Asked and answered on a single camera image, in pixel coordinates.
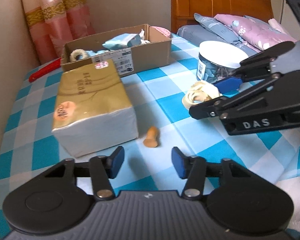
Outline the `cream cloth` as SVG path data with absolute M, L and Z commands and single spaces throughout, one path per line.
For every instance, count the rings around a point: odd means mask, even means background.
M 202 102 L 220 97 L 222 94 L 213 84 L 200 80 L 194 83 L 182 98 L 182 104 L 186 109 Z

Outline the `white scrunchie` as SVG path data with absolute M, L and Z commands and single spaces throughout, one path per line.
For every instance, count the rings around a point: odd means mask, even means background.
M 87 59 L 89 58 L 89 54 L 87 53 L 87 51 L 83 50 L 83 49 L 75 49 L 71 52 L 70 54 L 70 62 L 76 62 L 82 59 Z

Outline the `blue-grey bed sheet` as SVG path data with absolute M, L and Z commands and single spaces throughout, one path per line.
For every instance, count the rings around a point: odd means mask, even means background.
M 178 29 L 177 35 L 188 40 L 195 46 L 199 46 L 203 41 L 219 41 L 219 42 L 227 43 L 222 38 L 218 37 L 217 35 L 203 28 L 200 24 L 182 26 L 181 28 Z M 250 46 L 248 46 L 247 42 L 245 42 L 244 40 L 242 41 L 242 44 L 237 44 L 233 46 L 244 51 L 248 56 L 252 56 L 257 53 L 257 51 L 251 48 Z

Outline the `pink floral pillow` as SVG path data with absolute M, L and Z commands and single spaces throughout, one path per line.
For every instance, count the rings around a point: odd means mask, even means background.
M 268 23 L 250 16 L 217 14 L 214 18 L 259 50 L 268 49 L 285 41 L 294 43 L 297 41 L 290 35 L 272 28 Z

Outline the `white tissue paper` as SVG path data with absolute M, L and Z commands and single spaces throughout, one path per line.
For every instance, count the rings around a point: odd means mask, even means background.
M 148 43 L 150 43 L 150 41 L 146 39 L 146 37 L 145 37 L 145 31 L 143 29 L 141 29 L 141 31 L 139 33 L 139 36 L 140 36 L 141 44 L 148 44 Z

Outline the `cardboard box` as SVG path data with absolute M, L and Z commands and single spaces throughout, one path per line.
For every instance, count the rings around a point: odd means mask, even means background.
M 132 48 L 109 51 L 101 55 L 87 57 L 75 62 L 70 61 L 70 54 L 76 49 L 99 51 L 104 49 L 103 44 L 107 40 L 118 35 L 139 34 L 144 31 L 144 36 L 149 43 L 134 46 Z M 68 42 L 64 45 L 61 57 L 63 71 L 70 71 L 90 63 L 99 63 L 107 59 L 113 60 L 120 76 L 128 76 L 138 72 L 167 66 L 170 64 L 172 40 L 149 24 L 133 27 L 119 28 L 103 33 L 90 35 Z

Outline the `orange earplug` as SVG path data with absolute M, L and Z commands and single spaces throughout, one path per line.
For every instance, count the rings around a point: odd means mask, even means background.
M 146 137 L 143 141 L 144 146 L 149 148 L 155 148 L 158 146 L 157 137 L 159 134 L 159 130 L 155 126 L 151 126 L 146 134 Z

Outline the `pink satin curtain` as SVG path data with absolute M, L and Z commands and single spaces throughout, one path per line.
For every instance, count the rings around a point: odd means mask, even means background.
M 66 43 L 95 33 L 87 0 L 22 0 L 39 61 L 61 57 Z

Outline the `jar with white lid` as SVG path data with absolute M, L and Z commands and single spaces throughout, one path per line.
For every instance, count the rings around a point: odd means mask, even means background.
M 203 41 L 199 45 L 197 80 L 215 83 L 240 67 L 240 62 L 247 59 L 248 54 L 220 41 Z

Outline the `wooden bed headboard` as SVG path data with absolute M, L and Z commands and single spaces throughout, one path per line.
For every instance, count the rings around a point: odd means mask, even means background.
M 267 22 L 274 17 L 271 0 L 171 0 L 171 32 L 184 25 L 196 24 L 194 14 L 252 16 Z

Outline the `blue face mask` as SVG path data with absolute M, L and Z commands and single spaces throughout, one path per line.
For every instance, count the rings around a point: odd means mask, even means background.
M 139 34 L 124 33 L 107 40 L 102 46 L 108 50 L 120 50 L 138 46 L 140 44 L 141 37 Z
M 108 50 L 99 50 L 99 51 L 95 52 L 93 50 L 86 50 L 85 52 L 89 55 L 89 57 L 93 57 L 96 55 L 101 55 L 101 54 L 107 53 L 109 51 Z

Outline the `blue checkered tablecloth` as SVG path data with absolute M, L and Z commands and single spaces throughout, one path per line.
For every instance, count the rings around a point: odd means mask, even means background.
M 171 64 L 124 77 L 134 106 L 138 139 L 124 143 L 125 161 L 111 181 L 121 190 L 182 190 L 171 162 L 171 150 L 199 155 L 218 163 L 230 158 L 271 183 L 300 176 L 300 129 L 230 136 L 217 118 L 195 120 L 181 100 L 196 81 L 198 48 L 174 36 Z M 69 157 L 52 135 L 52 121 L 61 70 L 37 81 L 24 81 L 8 118 L 0 149 L 0 238 L 10 228 L 2 213 L 7 194 Z M 158 146 L 143 141 L 151 126 L 159 130 Z

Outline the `blue-grey pillow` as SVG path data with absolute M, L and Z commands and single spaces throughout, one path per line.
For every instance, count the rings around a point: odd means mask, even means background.
M 239 38 L 234 31 L 229 27 L 219 22 L 215 18 L 202 16 L 198 13 L 194 13 L 194 19 L 206 30 L 222 38 L 225 42 L 237 45 L 242 44 L 242 39 Z

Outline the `gold tissue pack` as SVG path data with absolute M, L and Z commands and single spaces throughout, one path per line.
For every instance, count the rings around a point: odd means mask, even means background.
M 62 74 L 52 134 L 75 158 L 139 136 L 134 107 L 112 60 Z

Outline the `red plastic stick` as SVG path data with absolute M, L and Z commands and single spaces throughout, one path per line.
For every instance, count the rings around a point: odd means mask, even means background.
M 37 79 L 43 77 L 46 74 L 49 74 L 50 72 L 57 70 L 61 67 L 61 58 L 58 58 L 52 62 L 50 62 L 48 65 L 43 67 L 42 69 L 36 71 L 35 73 L 31 74 L 29 77 L 29 82 L 34 82 Z

